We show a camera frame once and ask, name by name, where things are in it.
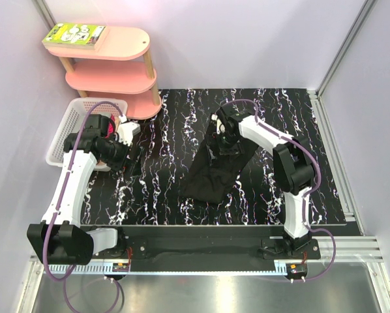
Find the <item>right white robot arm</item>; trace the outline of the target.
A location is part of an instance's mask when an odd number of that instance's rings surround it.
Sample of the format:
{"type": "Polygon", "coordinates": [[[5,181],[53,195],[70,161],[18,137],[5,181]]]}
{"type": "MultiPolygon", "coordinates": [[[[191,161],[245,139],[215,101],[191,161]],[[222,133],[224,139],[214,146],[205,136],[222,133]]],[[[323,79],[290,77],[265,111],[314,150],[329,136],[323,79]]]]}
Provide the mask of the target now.
{"type": "Polygon", "coordinates": [[[310,194],[320,186],[321,173],[308,142],[267,124],[256,112],[239,113],[219,108],[211,116],[212,138],[222,155],[241,154],[248,140],[273,156],[273,179],[284,193],[285,222],[282,239],[274,254],[298,258],[312,239],[308,217],[310,194]]]}

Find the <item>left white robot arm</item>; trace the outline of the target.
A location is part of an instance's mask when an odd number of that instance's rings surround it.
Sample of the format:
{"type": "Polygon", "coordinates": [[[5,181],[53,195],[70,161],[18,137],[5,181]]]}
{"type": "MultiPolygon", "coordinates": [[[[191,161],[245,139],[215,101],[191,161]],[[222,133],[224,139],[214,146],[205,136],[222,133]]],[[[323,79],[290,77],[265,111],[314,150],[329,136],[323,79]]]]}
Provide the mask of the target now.
{"type": "Polygon", "coordinates": [[[142,148],[133,144],[140,132],[138,123],[120,117],[114,122],[101,114],[91,114],[78,132],[64,142],[62,172],[52,201],[40,223],[30,224],[27,238],[40,261],[46,265],[87,265],[91,258],[105,250],[120,258],[127,242],[115,228],[81,228],[80,216],[87,184],[99,162],[112,171],[138,174],[142,148]]]}

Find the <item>black printed t shirt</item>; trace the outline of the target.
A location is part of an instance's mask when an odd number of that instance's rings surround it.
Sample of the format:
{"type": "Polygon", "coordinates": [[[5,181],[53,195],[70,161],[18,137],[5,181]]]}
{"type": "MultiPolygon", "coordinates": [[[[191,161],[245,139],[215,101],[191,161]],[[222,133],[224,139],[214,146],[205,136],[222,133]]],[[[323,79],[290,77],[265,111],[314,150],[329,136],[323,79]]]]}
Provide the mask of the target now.
{"type": "Polygon", "coordinates": [[[241,138],[237,154],[222,155],[218,146],[220,135],[216,133],[217,121],[211,114],[204,139],[181,183],[179,195],[182,198],[219,204],[258,149],[254,142],[241,138]]]}

